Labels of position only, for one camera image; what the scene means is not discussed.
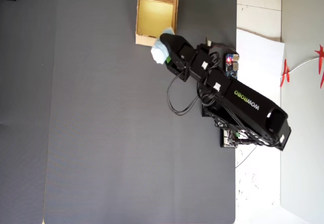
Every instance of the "wire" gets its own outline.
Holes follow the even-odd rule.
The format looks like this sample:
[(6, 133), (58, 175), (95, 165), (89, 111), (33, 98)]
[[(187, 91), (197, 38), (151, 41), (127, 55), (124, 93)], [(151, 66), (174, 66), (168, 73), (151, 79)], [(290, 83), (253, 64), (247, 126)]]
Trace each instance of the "wire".
[(291, 71), (289, 71), (289, 73), (294, 72), (295, 70), (297, 70), (297, 69), (300, 68), (301, 66), (303, 66), (303, 65), (305, 65), (306, 63), (311, 62), (311, 61), (313, 61), (313, 60), (315, 60), (315, 59), (319, 59), (319, 57), (309, 59), (309, 60), (307, 60), (307, 61), (305, 61), (305, 62), (299, 64), (296, 68), (294, 68), (294, 69), (292, 69)]
[(173, 82), (177, 79), (177, 78), (179, 78), (182, 74), (184, 73), (184, 71), (182, 71), (181, 73), (179, 73), (177, 76), (175, 76), (174, 77), (174, 79), (171, 81), (171, 83), (169, 84), (169, 87), (168, 87), (168, 89), (167, 89), (167, 102), (168, 102), (168, 106), (169, 106), (169, 108), (170, 108), (170, 110), (174, 113), (174, 114), (176, 114), (176, 115), (178, 115), (178, 116), (183, 116), (183, 115), (186, 115), (192, 108), (193, 108), (193, 106), (195, 105), (195, 103), (198, 101), (198, 96), (196, 96), (190, 103), (189, 103), (189, 105), (185, 108), (185, 109), (183, 109), (183, 110), (181, 110), (181, 111), (179, 111), (179, 110), (176, 110), (174, 107), (173, 107), (173, 105), (172, 105), (172, 103), (171, 103), (171, 101), (170, 101), (170, 88), (171, 88), (171, 86), (172, 86), (172, 84), (173, 84)]
[(253, 148), (253, 150), (248, 154), (248, 156), (247, 157), (245, 157), (245, 159), (243, 160), (243, 161), (241, 161), (241, 163), (240, 164), (238, 164), (236, 167), (235, 167), (235, 169), (236, 168), (238, 168), (240, 165), (242, 165), (242, 163), (243, 162), (245, 162), (245, 160), (252, 154), (252, 152), (257, 148), (258, 146), (256, 145), (254, 148)]

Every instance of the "black cable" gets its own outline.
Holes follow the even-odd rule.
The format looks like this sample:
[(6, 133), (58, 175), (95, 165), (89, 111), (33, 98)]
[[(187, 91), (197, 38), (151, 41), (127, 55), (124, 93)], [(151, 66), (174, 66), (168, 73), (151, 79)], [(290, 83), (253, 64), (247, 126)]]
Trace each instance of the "black cable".
[(172, 103), (171, 103), (171, 101), (170, 101), (170, 88), (171, 88), (171, 86), (172, 86), (172, 84), (173, 84), (173, 82), (177, 79), (177, 78), (179, 78), (182, 74), (184, 73), (184, 71), (182, 71), (181, 73), (179, 73), (177, 76), (175, 76), (174, 77), (174, 79), (171, 81), (171, 83), (169, 84), (169, 87), (168, 87), (168, 89), (167, 89), (167, 102), (168, 102), (168, 106), (169, 106), (169, 108), (170, 108), (170, 110), (173, 112), (173, 113), (175, 113), (176, 115), (178, 115), (178, 116), (183, 116), (183, 115), (185, 115), (185, 114), (187, 114), (192, 108), (193, 108), (193, 106), (195, 105), (195, 103), (198, 101), (198, 96), (196, 96), (190, 103), (189, 103), (189, 105), (185, 108), (185, 109), (183, 109), (183, 110), (181, 110), (181, 111), (179, 111), (179, 110), (176, 110), (174, 107), (173, 107), (173, 105), (172, 105)]
[(242, 165), (242, 163), (243, 162), (245, 162), (245, 160), (252, 154), (252, 152), (257, 148), (258, 146), (256, 145), (254, 148), (253, 148), (253, 150), (248, 154), (248, 156), (247, 157), (245, 157), (245, 159), (243, 160), (243, 161), (241, 161), (241, 163), (240, 164), (238, 164), (236, 167), (235, 167), (235, 169), (236, 168), (238, 168), (240, 165)]

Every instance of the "microcontroller board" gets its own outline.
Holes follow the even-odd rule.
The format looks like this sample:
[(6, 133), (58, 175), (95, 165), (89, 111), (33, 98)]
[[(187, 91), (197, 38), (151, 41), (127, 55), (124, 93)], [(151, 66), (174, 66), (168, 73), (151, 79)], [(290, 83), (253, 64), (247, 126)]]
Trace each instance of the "microcontroller board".
[[(233, 77), (237, 79), (238, 72), (238, 54), (227, 54), (225, 57), (225, 74), (227, 77)], [(239, 133), (233, 130), (223, 130), (223, 147), (237, 148), (237, 144), (233, 142), (234, 139), (239, 137)]]

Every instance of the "open cardboard box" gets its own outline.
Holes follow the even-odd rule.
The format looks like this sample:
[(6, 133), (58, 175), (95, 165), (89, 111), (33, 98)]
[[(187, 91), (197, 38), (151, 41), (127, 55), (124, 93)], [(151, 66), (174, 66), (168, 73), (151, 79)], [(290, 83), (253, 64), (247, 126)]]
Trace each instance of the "open cardboard box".
[(136, 44), (153, 46), (169, 27), (177, 26), (179, 0), (137, 0)]

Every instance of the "white object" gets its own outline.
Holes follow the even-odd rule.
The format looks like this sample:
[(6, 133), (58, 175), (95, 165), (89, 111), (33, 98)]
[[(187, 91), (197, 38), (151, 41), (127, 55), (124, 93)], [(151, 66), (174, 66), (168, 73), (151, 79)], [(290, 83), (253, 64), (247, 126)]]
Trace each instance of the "white object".
[(204, 68), (204, 70), (206, 70), (206, 68), (207, 68), (207, 66), (208, 66), (208, 64), (204, 61), (203, 63), (202, 63), (202, 65), (201, 65), (203, 68)]
[[(238, 80), (280, 105), (285, 45), (240, 29), (236, 34)], [(236, 164), (241, 163), (254, 148), (254, 145), (240, 145), (236, 150)], [(235, 223), (273, 223), (260, 221), (259, 215), (280, 208), (280, 151), (257, 148), (236, 169)]]
[(216, 82), (216, 84), (214, 85), (214, 89), (219, 92), (219, 90), (221, 89), (221, 85)]
[[(172, 34), (174, 35), (174, 31), (173, 29), (167, 28), (163, 31), (163, 33), (167, 33), (167, 34)], [(155, 60), (155, 62), (159, 63), (159, 64), (164, 64), (164, 62), (166, 61), (166, 59), (169, 56), (169, 52), (166, 48), (166, 46), (160, 41), (160, 39), (156, 39), (154, 45), (151, 48), (151, 54), (153, 56), (153, 59)]]

